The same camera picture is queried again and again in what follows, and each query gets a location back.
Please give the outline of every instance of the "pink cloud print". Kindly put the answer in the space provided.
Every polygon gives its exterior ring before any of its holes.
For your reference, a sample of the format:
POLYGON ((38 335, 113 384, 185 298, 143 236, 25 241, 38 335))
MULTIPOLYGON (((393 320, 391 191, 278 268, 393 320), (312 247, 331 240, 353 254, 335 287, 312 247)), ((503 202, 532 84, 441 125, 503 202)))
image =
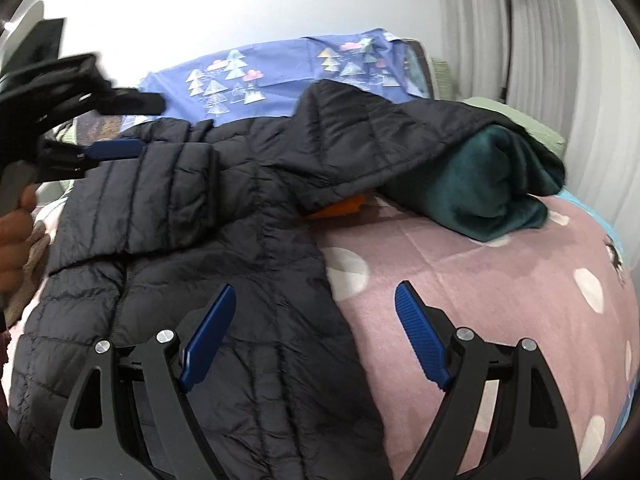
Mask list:
POLYGON ((344 45, 340 46, 340 50, 359 50, 362 48, 362 45, 359 43, 353 43, 353 41, 349 41, 344 45))
POLYGON ((264 77, 264 74, 259 70, 249 70, 246 75, 242 78, 243 81, 254 81, 256 79, 260 79, 264 77))
POLYGON ((211 63, 209 66, 207 66, 207 70, 217 70, 219 68, 224 68, 225 66, 228 65, 228 63, 229 62, 224 59, 217 59, 213 63, 211 63))

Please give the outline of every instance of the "white wall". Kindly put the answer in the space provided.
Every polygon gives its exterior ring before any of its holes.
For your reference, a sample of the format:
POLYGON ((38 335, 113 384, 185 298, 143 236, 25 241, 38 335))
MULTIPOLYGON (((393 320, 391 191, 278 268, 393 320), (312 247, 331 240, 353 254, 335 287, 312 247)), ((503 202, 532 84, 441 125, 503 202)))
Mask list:
POLYGON ((440 0, 44 0, 68 18, 63 55, 100 52, 108 76, 147 72, 261 41, 383 27, 443 56, 440 0))

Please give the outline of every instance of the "silver screw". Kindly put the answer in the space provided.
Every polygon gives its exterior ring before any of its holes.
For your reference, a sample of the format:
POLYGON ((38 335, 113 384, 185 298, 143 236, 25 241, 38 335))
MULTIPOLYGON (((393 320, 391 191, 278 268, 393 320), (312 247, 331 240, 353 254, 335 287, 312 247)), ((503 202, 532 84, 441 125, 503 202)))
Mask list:
POLYGON ((98 354, 104 354, 107 350, 109 350, 109 348, 111 348, 111 343, 104 339, 102 341, 98 341, 95 344, 95 351, 98 352, 98 354))
POLYGON ((158 334, 156 334, 156 339, 158 340, 159 343, 168 343, 173 338, 174 338, 173 330, 165 329, 165 330, 161 330, 160 332, 158 332, 158 334))
POLYGON ((529 339, 527 337, 526 339, 522 340, 522 347, 529 352, 533 352, 536 348, 538 348, 538 343, 533 341, 533 339, 529 339))
POLYGON ((466 328, 466 327, 459 328, 456 331, 456 336, 461 341, 471 341, 475 337, 475 335, 476 334, 474 334, 473 330, 471 330, 470 328, 466 328))

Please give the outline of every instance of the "orange fabric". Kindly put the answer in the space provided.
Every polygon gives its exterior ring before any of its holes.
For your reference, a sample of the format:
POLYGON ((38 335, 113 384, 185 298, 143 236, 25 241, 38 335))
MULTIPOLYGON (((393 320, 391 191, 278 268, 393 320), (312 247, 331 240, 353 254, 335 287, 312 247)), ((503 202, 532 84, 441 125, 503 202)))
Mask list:
POLYGON ((338 202, 337 204, 333 204, 322 211, 318 211, 317 213, 313 213, 312 215, 307 216, 311 220, 317 220, 319 218, 335 218, 338 216, 347 216, 353 213, 357 213, 360 211, 360 207, 364 204, 365 196, 364 195, 356 195, 344 200, 343 202, 338 202))

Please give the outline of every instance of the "bed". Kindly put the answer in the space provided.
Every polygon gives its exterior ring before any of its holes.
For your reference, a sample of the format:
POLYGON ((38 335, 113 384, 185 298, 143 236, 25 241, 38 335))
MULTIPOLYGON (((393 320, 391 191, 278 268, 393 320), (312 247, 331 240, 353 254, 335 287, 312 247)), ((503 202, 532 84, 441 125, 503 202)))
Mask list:
MULTIPOLYGON (((149 74, 140 88, 165 94, 168 116, 220 124, 290 114, 297 96, 318 78, 398 103, 437 94, 419 43, 382 29, 231 49, 149 74)), ((88 115, 66 134, 92 142, 150 119, 127 117, 121 124, 88 115)), ((542 229, 489 242, 445 229, 374 193, 354 214, 309 221, 334 299, 356 336, 396 478, 442 399, 395 316, 393 290, 402 280, 410 280, 425 303, 486 340, 514 344, 529 336, 540 343, 570 412, 583 473, 626 423, 638 382, 640 324, 620 244, 605 222, 568 193, 543 201, 549 215, 542 229)), ((42 213, 50 232, 63 204, 64 198, 42 213)), ((10 355, 36 302, 37 295, 12 328, 10 355)), ((10 373, 9 362, 5 390, 10 373)), ((496 384, 487 383, 465 469, 479 460, 495 394, 496 384)))

